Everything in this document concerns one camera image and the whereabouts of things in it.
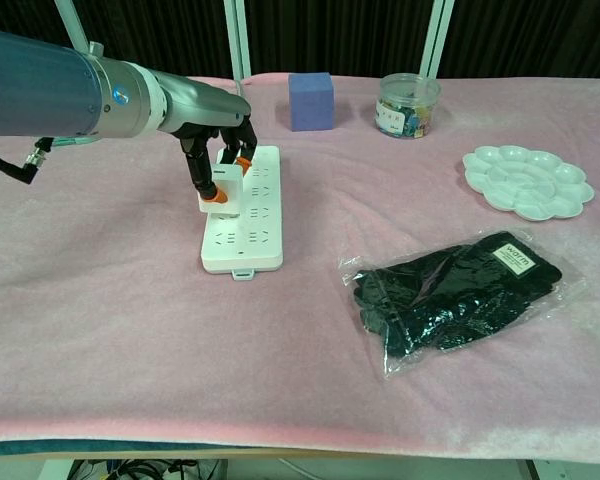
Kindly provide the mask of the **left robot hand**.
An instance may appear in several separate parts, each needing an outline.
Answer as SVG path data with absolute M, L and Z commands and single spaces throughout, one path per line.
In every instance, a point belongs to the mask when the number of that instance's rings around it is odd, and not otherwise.
M 203 82 L 163 72 L 154 76 L 167 101 L 160 130 L 179 140 L 199 198 L 209 204 L 227 203 L 227 194 L 212 180 L 207 143 L 220 136 L 225 144 L 221 162 L 238 164 L 246 173 L 257 147 L 250 104 Z

